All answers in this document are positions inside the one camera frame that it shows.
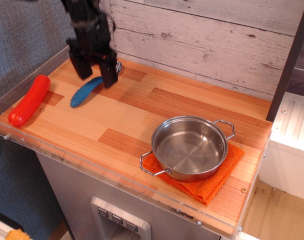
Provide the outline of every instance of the stainless steel pan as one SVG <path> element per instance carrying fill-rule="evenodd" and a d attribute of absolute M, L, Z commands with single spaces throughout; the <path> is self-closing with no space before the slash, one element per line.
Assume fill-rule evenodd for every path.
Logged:
<path fill-rule="evenodd" d="M 217 122 L 229 124 L 233 134 L 225 137 Z M 235 136 L 228 121 L 210 122 L 196 116 L 177 116 L 163 122 L 154 131 L 152 151 L 141 155 L 140 168 L 150 175 L 163 173 L 172 178 L 194 182 L 212 176 L 227 155 L 227 140 Z M 162 171 L 152 173 L 143 168 L 143 158 L 154 153 Z"/>

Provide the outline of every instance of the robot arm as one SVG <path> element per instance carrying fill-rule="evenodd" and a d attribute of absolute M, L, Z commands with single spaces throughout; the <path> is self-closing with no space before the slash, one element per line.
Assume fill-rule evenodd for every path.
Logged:
<path fill-rule="evenodd" d="M 62 0 L 70 14 L 76 39 L 68 39 L 69 55 L 80 78 L 89 77 L 92 65 L 100 66 L 104 87 L 118 79 L 117 54 L 109 47 L 111 40 L 106 14 L 99 10 L 98 0 Z"/>

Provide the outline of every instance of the red plastic pepper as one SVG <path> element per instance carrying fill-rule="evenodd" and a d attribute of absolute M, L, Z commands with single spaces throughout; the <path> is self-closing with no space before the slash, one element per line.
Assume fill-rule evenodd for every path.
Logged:
<path fill-rule="evenodd" d="M 24 98 L 8 115 L 8 121 L 15 127 L 24 125 L 43 101 L 50 85 L 47 76 L 37 76 Z"/>

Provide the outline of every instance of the orange towel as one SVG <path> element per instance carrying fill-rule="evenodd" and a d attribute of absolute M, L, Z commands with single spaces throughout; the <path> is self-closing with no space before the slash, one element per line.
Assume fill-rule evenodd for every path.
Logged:
<path fill-rule="evenodd" d="M 201 203 L 209 205 L 243 155 L 244 151 L 242 149 L 229 143 L 225 160 L 218 167 L 215 174 L 205 180 L 195 182 L 178 181 L 166 173 L 159 175 L 159 177 L 164 182 L 176 187 L 186 194 L 189 194 Z M 154 154 L 150 154 L 146 157 L 143 161 L 143 167 L 153 173 L 157 173 L 162 170 L 159 167 Z"/>

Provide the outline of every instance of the wood plank wall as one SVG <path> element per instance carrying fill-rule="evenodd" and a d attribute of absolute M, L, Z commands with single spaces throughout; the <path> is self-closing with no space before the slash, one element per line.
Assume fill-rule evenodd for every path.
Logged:
<path fill-rule="evenodd" d="M 120 58 L 272 100 L 304 0 L 102 0 L 101 9 Z"/>

